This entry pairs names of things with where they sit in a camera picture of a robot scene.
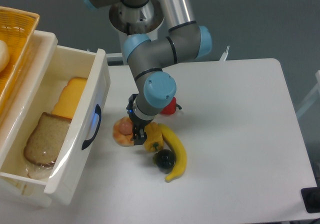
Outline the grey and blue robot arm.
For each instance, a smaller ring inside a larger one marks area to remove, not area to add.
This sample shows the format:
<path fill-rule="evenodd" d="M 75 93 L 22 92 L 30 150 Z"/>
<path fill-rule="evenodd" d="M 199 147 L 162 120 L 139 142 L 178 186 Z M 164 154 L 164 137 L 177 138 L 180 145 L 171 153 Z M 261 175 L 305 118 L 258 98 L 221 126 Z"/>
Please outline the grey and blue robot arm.
<path fill-rule="evenodd" d="M 197 24 L 190 0 L 83 0 L 90 9 L 110 7 L 109 20 L 127 38 L 122 56 L 129 65 L 137 94 L 128 101 L 132 141 L 147 140 L 145 127 L 176 94 L 175 80 L 163 68 L 209 54 L 212 36 Z"/>

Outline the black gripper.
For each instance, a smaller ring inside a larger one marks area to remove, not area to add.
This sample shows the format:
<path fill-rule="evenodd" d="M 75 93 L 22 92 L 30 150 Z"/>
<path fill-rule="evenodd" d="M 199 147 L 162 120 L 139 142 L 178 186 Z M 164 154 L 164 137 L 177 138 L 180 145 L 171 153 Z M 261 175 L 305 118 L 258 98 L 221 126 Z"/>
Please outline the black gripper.
<path fill-rule="evenodd" d="M 138 94 L 134 93 L 129 97 L 126 110 L 133 124 L 130 140 L 134 141 L 135 146 L 140 146 L 147 140 L 147 133 L 144 128 L 155 118 L 155 115 L 147 115 L 140 111 L 136 101 L 137 96 Z"/>

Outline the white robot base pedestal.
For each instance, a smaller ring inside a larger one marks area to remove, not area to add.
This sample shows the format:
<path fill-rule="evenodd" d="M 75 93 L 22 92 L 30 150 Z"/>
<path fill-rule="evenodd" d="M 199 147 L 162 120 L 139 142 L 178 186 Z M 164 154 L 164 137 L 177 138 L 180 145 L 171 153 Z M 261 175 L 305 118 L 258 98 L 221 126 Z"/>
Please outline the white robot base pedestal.
<path fill-rule="evenodd" d="M 164 22 L 161 4 L 158 0 L 149 0 L 139 8 L 130 8 L 116 3 L 109 9 L 109 20 L 117 31 L 121 51 L 124 43 L 133 34 L 147 34 L 153 41 L 158 38 L 158 30 Z"/>

